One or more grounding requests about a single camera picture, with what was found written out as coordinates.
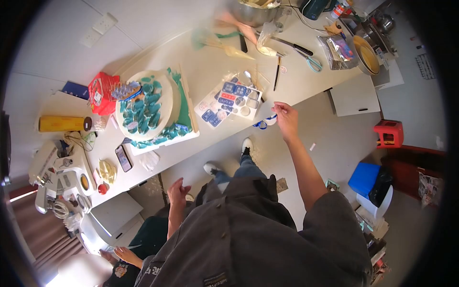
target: bottle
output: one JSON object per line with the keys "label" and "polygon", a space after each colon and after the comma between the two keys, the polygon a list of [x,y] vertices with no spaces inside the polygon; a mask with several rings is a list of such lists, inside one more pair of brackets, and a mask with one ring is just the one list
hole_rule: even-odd
{"label": "bottle", "polygon": [[339,16],[345,11],[346,7],[348,7],[349,4],[346,2],[346,0],[343,0],[343,3],[339,3],[332,12],[330,12],[330,15],[334,19],[338,19]]}

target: curtain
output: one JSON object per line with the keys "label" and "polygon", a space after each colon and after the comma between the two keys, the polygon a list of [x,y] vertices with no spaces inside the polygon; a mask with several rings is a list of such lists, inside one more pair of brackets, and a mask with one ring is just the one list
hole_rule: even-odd
{"label": "curtain", "polygon": [[41,214],[35,209],[36,193],[11,202],[17,224],[35,257],[33,265],[44,284],[57,275],[59,264],[66,258],[86,253],[78,238],[70,238],[62,219],[52,211]]}

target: black knife handle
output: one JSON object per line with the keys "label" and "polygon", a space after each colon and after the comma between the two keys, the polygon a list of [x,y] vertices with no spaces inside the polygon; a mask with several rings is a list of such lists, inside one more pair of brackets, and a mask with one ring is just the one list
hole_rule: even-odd
{"label": "black knife handle", "polygon": [[241,51],[247,53],[249,50],[247,49],[247,43],[244,35],[239,34],[239,38],[241,39]]}
{"label": "black knife handle", "polygon": [[294,48],[294,49],[298,49],[298,50],[300,50],[301,52],[303,52],[303,53],[305,53],[305,54],[308,54],[308,55],[310,55],[310,56],[314,55],[314,53],[312,53],[310,50],[308,50],[308,49],[306,49],[306,48],[303,48],[303,47],[301,47],[301,46],[299,46],[299,45],[297,45],[297,44],[293,44],[293,48]]}

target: sticker sheet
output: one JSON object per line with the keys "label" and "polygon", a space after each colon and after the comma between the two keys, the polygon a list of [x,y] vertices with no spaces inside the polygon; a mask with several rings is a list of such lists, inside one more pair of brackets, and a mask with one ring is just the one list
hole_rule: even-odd
{"label": "sticker sheet", "polygon": [[244,86],[238,78],[220,83],[197,104],[195,112],[213,129],[231,113],[253,120],[262,92]]}

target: piping bag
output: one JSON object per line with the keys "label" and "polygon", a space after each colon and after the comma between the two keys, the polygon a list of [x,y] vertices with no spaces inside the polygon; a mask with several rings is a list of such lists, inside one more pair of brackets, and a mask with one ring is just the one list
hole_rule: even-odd
{"label": "piping bag", "polygon": [[269,47],[265,47],[264,44],[266,41],[271,38],[274,33],[276,32],[276,25],[273,23],[265,22],[263,24],[263,29],[260,33],[260,37],[258,38],[257,41],[257,50],[267,56],[278,56],[278,53],[276,50],[273,50]]}

